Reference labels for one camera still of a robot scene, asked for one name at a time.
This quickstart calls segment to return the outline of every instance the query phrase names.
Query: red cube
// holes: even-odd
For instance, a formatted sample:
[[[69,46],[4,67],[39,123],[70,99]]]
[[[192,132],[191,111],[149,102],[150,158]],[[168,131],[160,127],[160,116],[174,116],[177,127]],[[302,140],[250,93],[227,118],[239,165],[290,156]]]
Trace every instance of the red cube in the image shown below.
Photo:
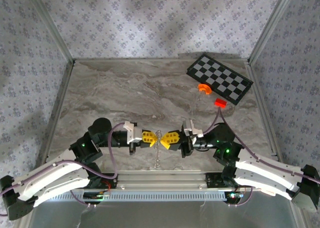
[[[223,101],[222,99],[217,98],[216,101],[214,102],[214,104],[218,107],[225,108],[227,105],[227,102]]]

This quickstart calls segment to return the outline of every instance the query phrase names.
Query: gray marble surface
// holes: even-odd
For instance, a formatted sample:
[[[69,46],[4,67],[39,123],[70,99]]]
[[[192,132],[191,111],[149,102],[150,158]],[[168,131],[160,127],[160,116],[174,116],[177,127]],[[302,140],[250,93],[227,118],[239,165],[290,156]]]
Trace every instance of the gray marble surface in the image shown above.
[[[192,61],[169,60],[105,60],[75,63],[49,152],[49,159],[67,149],[99,117],[112,125],[135,121],[152,131],[180,129],[185,118],[196,128],[205,130],[213,121],[217,107],[216,94],[198,91],[198,82],[186,75]],[[226,64],[246,75],[243,62]],[[253,89],[234,106],[228,102],[223,109],[227,122],[255,152],[270,156]],[[107,148],[96,162],[102,171],[111,171]],[[119,170],[154,170],[156,150],[137,148],[129,155],[128,148],[113,149]],[[181,158],[180,151],[160,147],[160,170],[220,171],[222,166],[213,158],[213,151],[197,152]]]

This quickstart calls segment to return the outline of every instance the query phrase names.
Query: metal bracket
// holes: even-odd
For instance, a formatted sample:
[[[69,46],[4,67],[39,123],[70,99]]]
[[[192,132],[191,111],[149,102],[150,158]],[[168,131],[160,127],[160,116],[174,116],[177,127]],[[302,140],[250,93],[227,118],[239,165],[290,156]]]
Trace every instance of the metal bracket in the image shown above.
[[[74,191],[78,199],[82,199],[81,191]],[[184,202],[184,201],[227,201],[223,191],[112,191],[103,199],[87,197],[85,202],[98,204],[100,202]],[[75,202],[71,194],[64,193],[49,200],[49,202]]]
[[[127,130],[127,144],[130,144],[130,142],[139,142],[142,140],[142,128],[137,127],[136,123],[125,121],[123,128]]]
[[[186,136],[193,135],[192,144],[195,144],[197,137],[203,137],[204,134],[201,129],[196,129],[194,126],[194,122],[191,119],[187,119],[183,121],[182,124],[183,132]]]
[[[114,173],[104,173],[106,176],[113,176]],[[98,185],[97,189],[108,189],[108,183],[110,184],[110,189],[116,189],[118,184],[118,176],[114,179],[101,179],[101,183]]]
[[[278,154],[277,153],[272,153],[271,154],[271,158],[273,159],[273,160],[275,160],[275,161],[279,161],[279,157],[278,157]]]
[[[207,188],[228,188],[222,179],[221,172],[209,172],[205,174]]]

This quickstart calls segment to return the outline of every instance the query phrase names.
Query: wallpaper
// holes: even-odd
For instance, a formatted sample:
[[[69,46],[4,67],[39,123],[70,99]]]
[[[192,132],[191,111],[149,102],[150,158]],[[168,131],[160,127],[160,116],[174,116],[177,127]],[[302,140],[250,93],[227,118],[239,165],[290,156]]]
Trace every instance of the wallpaper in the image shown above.
[[[67,62],[29,0],[0,0],[0,21],[0,174],[16,177],[46,144]]]
[[[74,58],[250,55],[277,0],[43,0]]]
[[[284,161],[320,170],[320,0],[292,0],[257,72]],[[320,215],[311,216],[320,227]]]

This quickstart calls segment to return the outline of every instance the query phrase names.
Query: checkerboard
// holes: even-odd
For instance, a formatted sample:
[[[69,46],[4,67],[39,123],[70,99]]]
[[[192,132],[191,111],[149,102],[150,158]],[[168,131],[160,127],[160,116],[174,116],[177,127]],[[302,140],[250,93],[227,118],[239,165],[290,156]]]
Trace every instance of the checkerboard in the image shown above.
[[[212,91],[234,105],[239,103],[253,84],[249,79],[206,54],[202,55],[187,69],[187,75],[202,84],[208,85]]]

